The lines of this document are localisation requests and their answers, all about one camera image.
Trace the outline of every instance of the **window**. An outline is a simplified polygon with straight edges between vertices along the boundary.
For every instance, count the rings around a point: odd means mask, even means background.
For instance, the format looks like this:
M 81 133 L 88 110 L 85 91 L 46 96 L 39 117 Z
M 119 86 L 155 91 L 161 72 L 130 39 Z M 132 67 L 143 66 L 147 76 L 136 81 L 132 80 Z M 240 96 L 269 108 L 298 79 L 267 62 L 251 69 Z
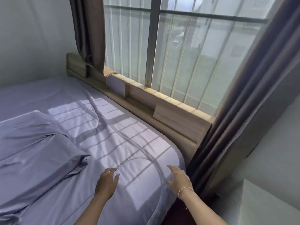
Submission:
M 105 64 L 213 115 L 274 1 L 104 0 Z

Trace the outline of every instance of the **gray blanket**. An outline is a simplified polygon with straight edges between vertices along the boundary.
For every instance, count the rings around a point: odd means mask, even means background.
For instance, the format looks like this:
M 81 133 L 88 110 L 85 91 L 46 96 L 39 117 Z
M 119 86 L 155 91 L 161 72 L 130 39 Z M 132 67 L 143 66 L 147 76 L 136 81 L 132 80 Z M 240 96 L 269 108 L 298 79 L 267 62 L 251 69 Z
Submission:
M 18 212 L 78 174 L 86 156 L 39 111 L 0 122 L 0 224 L 19 223 Z

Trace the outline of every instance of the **person's left hand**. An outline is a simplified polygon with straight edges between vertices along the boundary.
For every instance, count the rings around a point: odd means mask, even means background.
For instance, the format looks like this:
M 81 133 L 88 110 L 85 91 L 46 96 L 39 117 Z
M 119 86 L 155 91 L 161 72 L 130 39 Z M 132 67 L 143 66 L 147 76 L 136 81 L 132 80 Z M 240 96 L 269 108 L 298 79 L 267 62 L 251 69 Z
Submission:
M 116 168 L 107 168 L 98 179 L 94 196 L 104 197 L 105 200 L 109 200 L 117 188 L 119 181 L 119 174 L 113 179 L 113 174 Z

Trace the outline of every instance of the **forearm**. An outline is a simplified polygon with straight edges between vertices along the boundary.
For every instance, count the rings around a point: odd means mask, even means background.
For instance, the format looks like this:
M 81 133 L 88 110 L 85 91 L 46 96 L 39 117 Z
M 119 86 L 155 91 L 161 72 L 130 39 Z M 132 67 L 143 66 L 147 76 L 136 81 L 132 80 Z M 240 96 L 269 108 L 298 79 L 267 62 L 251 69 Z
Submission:
M 192 190 L 183 189 L 182 193 L 180 193 L 180 198 L 189 209 L 197 225 L 228 225 Z
M 106 202 L 104 196 L 94 196 L 74 225 L 96 225 Z

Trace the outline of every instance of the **hand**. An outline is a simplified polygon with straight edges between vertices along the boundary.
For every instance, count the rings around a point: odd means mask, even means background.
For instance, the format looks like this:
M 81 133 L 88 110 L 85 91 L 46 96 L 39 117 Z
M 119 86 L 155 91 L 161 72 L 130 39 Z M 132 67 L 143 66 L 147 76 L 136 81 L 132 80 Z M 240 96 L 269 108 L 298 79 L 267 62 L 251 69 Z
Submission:
M 171 182 L 168 179 L 166 181 L 176 196 L 178 196 L 178 192 L 184 187 L 189 187 L 193 189 L 193 185 L 190 181 L 190 178 L 185 174 L 183 170 L 181 170 L 177 166 L 171 166 L 171 165 L 168 165 L 168 168 L 171 170 L 173 174 L 173 182 Z M 182 191 L 180 191 L 179 195 L 181 195 L 183 191 L 191 191 L 191 189 L 189 188 L 185 188 Z
M 113 179 L 113 174 L 116 170 L 116 168 L 107 168 L 100 175 L 96 185 L 94 197 L 101 196 L 108 201 L 113 196 L 120 176 L 117 174 L 115 179 Z

